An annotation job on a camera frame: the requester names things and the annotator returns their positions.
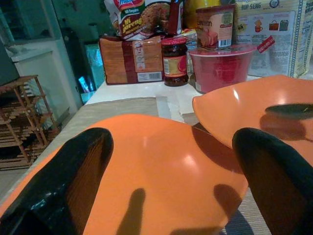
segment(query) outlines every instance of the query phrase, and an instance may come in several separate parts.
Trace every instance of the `wooden shoe rack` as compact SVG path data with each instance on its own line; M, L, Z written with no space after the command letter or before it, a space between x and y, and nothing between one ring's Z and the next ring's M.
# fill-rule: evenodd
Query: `wooden shoe rack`
M31 91L30 81L37 85L38 95ZM45 113L40 113L37 108L41 99L45 104ZM44 125L48 118L52 128ZM31 166L58 133L37 75L20 77L0 86L0 148L18 147L20 152L13 157L0 156L0 170Z

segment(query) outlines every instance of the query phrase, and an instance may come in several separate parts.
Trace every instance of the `jar lid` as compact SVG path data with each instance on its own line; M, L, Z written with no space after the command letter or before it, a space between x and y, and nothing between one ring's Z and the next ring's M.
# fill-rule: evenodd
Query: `jar lid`
M190 50L190 55L201 56L201 57L224 57L224 56L233 56L233 55L244 55L251 52L254 52L256 47L250 44L239 44L232 45L228 49L221 50L208 50L204 48L198 48L195 50Z
M168 38L161 41L162 46L172 46L172 45L179 45L185 44L187 39L180 37L180 38Z

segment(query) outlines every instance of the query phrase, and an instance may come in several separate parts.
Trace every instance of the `yellow container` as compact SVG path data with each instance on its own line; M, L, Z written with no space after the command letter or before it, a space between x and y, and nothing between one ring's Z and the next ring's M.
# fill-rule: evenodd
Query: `yellow container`
M198 8L221 5L221 0L186 0L184 3L184 20L188 28L197 27Z

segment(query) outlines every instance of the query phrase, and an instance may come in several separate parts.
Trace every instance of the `red plastic container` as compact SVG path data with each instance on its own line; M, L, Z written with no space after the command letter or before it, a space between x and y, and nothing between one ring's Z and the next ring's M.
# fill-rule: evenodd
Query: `red plastic container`
M208 93L247 79L253 51L248 44L233 45L227 50L198 48L189 51L196 75L196 89Z

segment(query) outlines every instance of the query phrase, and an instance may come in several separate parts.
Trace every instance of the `food package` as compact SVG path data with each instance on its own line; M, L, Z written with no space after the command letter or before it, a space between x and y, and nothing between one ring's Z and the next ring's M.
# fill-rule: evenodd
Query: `food package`
M236 43L257 47L248 74L299 77L309 69L313 0L236 0Z
M187 28L197 27L196 10L210 6L220 5L220 0L186 0L184 4L184 21Z
M126 41L144 40L156 33L181 32L183 0L104 0L117 35Z
M198 47L197 33L195 29L184 29L180 35L175 36L184 37L187 39L186 46L188 48L187 51L187 74L190 78L194 74L194 68L192 65L192 60L189 54L190 50L196 49Z
M199 46L221 49L231 46L235 4L197 9Z
M99 41L107 84L155 82L163 79L161 37L122 41L104 36Z

